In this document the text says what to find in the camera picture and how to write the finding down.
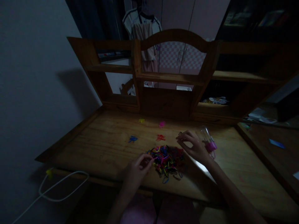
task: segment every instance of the white wall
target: white wall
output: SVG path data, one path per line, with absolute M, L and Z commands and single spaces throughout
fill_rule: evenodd
M 269 103 L 278 103 L 287 95 L 299 88 L 299 75 L 296 75 L 289 82 L 287 82 L 283 87 L 277 90 L 272 96 L 267 99 Z
M 130 59 L 118 59 L 113 61 L 106 61 L 103 64 L 113 64 L 113 65 L 130 65 Z M 106 72 L 107 79 L 109 81 L 112 92 L 115 94 L 121 94 L 120 89 L 122 89 L 122 84 L 126 84 L 130 79 L 133 78 L 132 74 L 120 74 L 120 73 L 112 73 Z
M 101 103 L 66 39 L 80 33 L 64 0 L 0 5 L 0 220 L 11 223 L 37 197 L 45 167 L 34 158 Z M 40 199 L 18 223 L 64 223 L 81 193 Z

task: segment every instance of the white shirt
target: white shirt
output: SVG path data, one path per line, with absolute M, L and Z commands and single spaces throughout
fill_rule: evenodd
M 125 25 L 130 40 L 134 39 L 134 34 L 133 34 L 134 24 L 143 24 L 143 23 L 151 22 L 153 28 L 153 34 L 162 31 L 160 21 L 154 15 L 148 16 L 143 12 L 141 12 L 138 15 L 137 8 L 127 11 L 122 22 Z

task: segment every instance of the checkered pattern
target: checkered pattern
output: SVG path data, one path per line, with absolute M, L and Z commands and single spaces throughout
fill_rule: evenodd
M 206 53 L 200 52 L 195 47 L 186 44 L 185 47 L 185 60 L 182 62 L 181 69 L 195 69 L 200 70 L 205 60 Z
M 181 59 L 184 50 L 184 43 L 170 41 L 161 43 L 160 45 L 160 68 L 179 68 L 181 66 Z
M 157 44 L 157 46 L 156 46 L 155 60 L 157 60 L 158 68 L 159 68 L 159 66 L 160 66 L 160 49 L 161 49 L 160 44 Z

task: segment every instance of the wardrobe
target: wardrobe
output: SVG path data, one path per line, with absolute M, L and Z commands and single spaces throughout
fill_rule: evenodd
M 216 38 L 230 0 L 150 0 L 162 29 L 184 29 L 206 41 Z M 198 75 L 206 54 L 181 42 L 165 42 L 157 47 L 159 72 Z M 176 89 L 176 84 L 160 82 L 158 88 Z

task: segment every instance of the hanging clothes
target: hanging clothes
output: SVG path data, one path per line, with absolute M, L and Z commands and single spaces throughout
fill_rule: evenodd
M 138 40 L 145 40 L 153 35 L 152 23 L 134 24 L 134 37 Z M 143 61 L 152 61 L 155 59 L 154 46 L 148 48 L 146 51 L 141 51 L 141 58 Z
M 137 8 L 128 11 L 123 23 L 131 39 L 145 40 L 162 30 L 159 20 L 154 15 L 148 16 Z M 142 70 L 145 72 L 158 72 L 158 62 L 155 59 L 156 46 L 141 52 Z
M 125 28 L 129 34 L 130 40 L 136 38 L 133 33 L 134 24 L 151 23 L 153 34 L 162 31 L 160 21 L 154 15 L 148 16 L 143 12 L 139 13 L 137 8 L 126 12 L 122 22 L 125 25 Z

